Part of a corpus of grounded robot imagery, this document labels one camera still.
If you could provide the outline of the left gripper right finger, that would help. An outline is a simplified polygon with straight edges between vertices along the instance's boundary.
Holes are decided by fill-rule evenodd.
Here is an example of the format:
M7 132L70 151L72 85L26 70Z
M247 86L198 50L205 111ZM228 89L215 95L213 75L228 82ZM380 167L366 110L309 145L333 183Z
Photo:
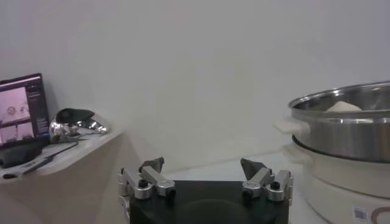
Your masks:
M246 181L242 183L242 196L245 203L263 194L269 201L289 203L293 199L293 176L288 170L280 170L275 174L263 163L241 158L240 164Z

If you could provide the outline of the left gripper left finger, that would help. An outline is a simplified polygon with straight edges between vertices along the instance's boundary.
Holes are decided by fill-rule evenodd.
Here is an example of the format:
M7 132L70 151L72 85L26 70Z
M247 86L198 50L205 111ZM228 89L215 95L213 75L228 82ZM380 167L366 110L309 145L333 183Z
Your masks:
M159 157L144 161L136 172L121 168L118 174L119 195L148 200L155 191L158 196L172 200L176 196L176 184L161 174L164 163L164 158Z

